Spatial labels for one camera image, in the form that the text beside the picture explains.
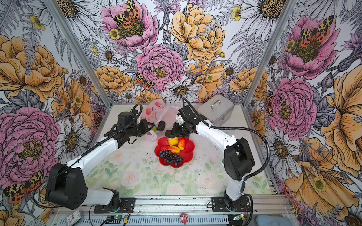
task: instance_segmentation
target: mango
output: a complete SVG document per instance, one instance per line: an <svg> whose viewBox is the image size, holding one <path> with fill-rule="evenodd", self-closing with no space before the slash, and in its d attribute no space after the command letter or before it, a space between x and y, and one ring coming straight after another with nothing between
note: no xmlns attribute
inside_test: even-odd
<svg viewBox="0 0 362 226"><path fill-rule="evenodd" d="M175 138L167 138L168 140L168 143L170 144L170 146L175 146L178 144L178 138L175 137Z"/></svg>
<svg viewBox="0 0 362 226"><path fill-rule="evenodd" d="M170 150L174 154L178 154L181 151L180 148L178 148L176 146L163 146L163 147L161 147L161 150L162 151Z"/></svg>
<svg viewBox="0 0 362 226"><path fill-rule="evenodd" d="M183 149L185 149L185 146L186 146L185 138L180 138L180 140L178 141L178 148L180 148L180 150L182 151Z"/></svg>

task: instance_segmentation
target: box lid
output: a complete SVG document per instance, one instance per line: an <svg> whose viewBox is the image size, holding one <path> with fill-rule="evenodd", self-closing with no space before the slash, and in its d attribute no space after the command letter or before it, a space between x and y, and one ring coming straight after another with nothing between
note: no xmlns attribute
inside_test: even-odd
<svg viewBox="0 0 362 226"><path fill-rule="evenodd" d="M200 114L203 114L210 121L215 122L226 112L228 112L233 106L233 102L218 94L201 105L197 111Z"/></svg>

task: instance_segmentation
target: bunch of dark grapes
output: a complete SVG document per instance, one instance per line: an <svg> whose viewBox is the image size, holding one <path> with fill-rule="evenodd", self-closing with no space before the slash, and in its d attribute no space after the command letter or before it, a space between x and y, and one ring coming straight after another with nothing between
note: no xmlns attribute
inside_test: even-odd
<svg viewBox="0 0 362 226"><path fill-rule="evenodd" d="M160 155L166 163L171 164L175 163L175 166L178 166L182 163L183 157L179 156L178 154L172 153L170 150L160 151Z"/></svg>

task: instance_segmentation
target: red bowl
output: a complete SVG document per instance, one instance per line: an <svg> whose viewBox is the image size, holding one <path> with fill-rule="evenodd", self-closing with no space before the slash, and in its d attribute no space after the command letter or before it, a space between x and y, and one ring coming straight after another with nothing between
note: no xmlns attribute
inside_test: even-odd
<svg viewBox="0 0 362 226"><path fill-rule="evenodd" d="M195 149L195 144L190 141L190 138L186 137L186 145L185 148L178 154L179 156L183 157L184 159L182 160L182 163L178 166L175 166L175 163L167 163L165 162L165 160L163 160L163 158L159 157L160 155L160 151L161 151L161 147L163 146L170 146L170 144L168 143L167 137L161 138L158 140L157 142L157 146L155 148L155 155L159 158L159 162L161 163L161 165L164 166L172 166L173 168L180 168L181 166L184 165L185 162L190 162L192 160L192 158L194 157L194 154L192 153Z"/></svg>

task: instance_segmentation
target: clock face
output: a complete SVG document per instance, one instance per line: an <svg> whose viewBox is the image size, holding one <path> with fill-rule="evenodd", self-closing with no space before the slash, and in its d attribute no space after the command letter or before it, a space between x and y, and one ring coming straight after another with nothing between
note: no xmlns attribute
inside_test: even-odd
<svg viewBox="0 0 362 226"><path fill-rule="evenodd" d="M67 216L67 225L72 226L73 224L75 224L80 219L81 219L81 214L80 214L79 210L77 209L72 214Z"/></svg>

